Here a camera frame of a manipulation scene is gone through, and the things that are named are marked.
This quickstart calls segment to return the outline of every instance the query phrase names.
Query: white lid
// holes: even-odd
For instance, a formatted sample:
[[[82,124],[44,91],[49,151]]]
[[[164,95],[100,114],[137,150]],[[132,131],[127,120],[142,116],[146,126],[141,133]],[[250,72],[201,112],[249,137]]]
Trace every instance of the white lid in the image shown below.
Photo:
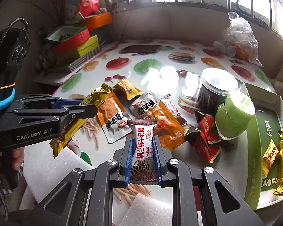
[[[236,78],[222,69],[206,68],[202,71],[201,78],[202,84],[218,95],[227,96],[229,91],[238,89]]]
[[[242,92],[230,91],[228,94],[233,104],[246,114],[254,115],[256,113],[255,106],[251,99]]]

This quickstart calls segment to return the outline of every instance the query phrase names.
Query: plastic bag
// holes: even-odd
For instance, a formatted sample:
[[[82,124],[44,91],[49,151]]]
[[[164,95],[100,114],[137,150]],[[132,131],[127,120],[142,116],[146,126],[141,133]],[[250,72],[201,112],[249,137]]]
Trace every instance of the plastic bag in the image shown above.
[[[231,24],[223,31],[223,40],[215,41],[214,46],[228,56],[246,59],[263,67],[258,58],[258,41],[250,24],[235,12],[229,12],[228,16]]]

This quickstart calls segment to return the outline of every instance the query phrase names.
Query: konjac snack packet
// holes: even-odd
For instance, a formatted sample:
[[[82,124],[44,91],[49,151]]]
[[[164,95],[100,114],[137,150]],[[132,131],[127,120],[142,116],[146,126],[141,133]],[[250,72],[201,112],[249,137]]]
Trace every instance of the konjac snack packet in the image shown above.
[[[176,118],[181,126],[186,126],[188,124],[188,122],[181,116],[179,110],[176,108],[170,94],[162,97],[160,101],[164,103],[166,108],[169,110],[169,112],[171,112],[171,114]]]
[[[165,105],[157,99],[153,93],[145,92],[133,102],[130,110],[137,118],[157,119],[154,135],[159,136],[163,148],[173,150],[185,142],[184,130]]]
[[[134,97],[143,94],[142,90],[139,90],[137,87],[133,86],[126,79],[121,79],[113,88],[121,89],[127,97],[127,100],[131,100]]]
[[[113,143],[131,132],[127,125],[128,118],[124,115],[124,107],[121,105],[114,92],[107,95],[105,103],[99,107],[97,117],[102,125],[108,143]]]
[[[153,127],[156,119],[128,120],[128,125],[134,132],[131,181],[157,182],[153,160]]]
[[[107,95],[112,93],[112,88],[106,84],[102,84],[100,87],[93,90],[86,98],[82,100],[81,105],[94,104],[97,108],[100,107]],[[53,150],[53,157],[56,158],[60,151],[67,146],[67,143],[71,140],[74,134],[84,125],[88,119],[79,119],[70,122],[62,131],[62,136],[52,139],[50,146]]]

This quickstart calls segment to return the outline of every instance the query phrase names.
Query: white foam block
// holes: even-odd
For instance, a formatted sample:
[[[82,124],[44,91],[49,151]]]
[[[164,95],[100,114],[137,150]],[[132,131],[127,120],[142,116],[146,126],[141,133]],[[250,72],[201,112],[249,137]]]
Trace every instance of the white foam block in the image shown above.
[[[23,175],[38,203],[75,168],[94,167],[67,147],[54,159],[49,141],[25,147]]]
[[[139,193],[119,226],[171,226],[173,207]]]

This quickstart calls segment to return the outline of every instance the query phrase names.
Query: glossy table surface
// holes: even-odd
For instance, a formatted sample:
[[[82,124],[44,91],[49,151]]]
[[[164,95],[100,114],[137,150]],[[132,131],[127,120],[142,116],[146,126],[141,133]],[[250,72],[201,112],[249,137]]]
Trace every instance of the glossy table surface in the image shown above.
[[[148,55],[119,53],[120,49],[136,44],[159,44],[162,45],[162,48],[158,53]],[[152,68],[147,69],[147,64],[150,64]],[[192,125],[197,126],[195,115],[180,108],[178,98],[182,90],[189,85],[189,72],[201,75],[201,72],[207,67],[224,69],[241,82],[248,82],[275,92],[259,66],[222,55],[208,45],[189,41],[128,40],[112,46],[93,58],[61,86],[54,93],[54,96],[61,98],[73,98],[75,97],[74,94],[86,96],[103,83],[113,87],[119,79],[126,78],[142,91],[150,90],[159,98],[171,94],[172,100],[181,115]],[[187,76],[176,72],[181,70],[187,71]],[[127,113],[134,118],[129,110],[127,110]],[[95,140],[90,139],[87,132],[83,132],[82,129],[74,135],[73,139],[78,141],[80,150],[88,154],[94,167],[111,159],[117,149],[124,147],[125,142],[125,137],[123,137],[109,144],[103,130],[100,130],[97,135],[98,149],[95,146]],[[239,146],[235,147],[235,149],[234,155],[231,152],[222,150],[222,155],[219,155],[219,158],[213,164],[208,163],[188,142],[174,149],[172,154],[189,166],[198,168],[207,165],[212,166],[244,197],[245,184],[241,184],[237,177],[241,166],[245,166],[245,164],[239,164],[239,157],[247,154],[245,153],[247,146]],[[171,188],[162,189],[158,186],[152,186],[150,190],[153,191],[153,198],[172,204],[173,193]],[[113,205],[113,223],[118,225],[127,211],[128,205],[125,201],[118,202],[115,198]]]

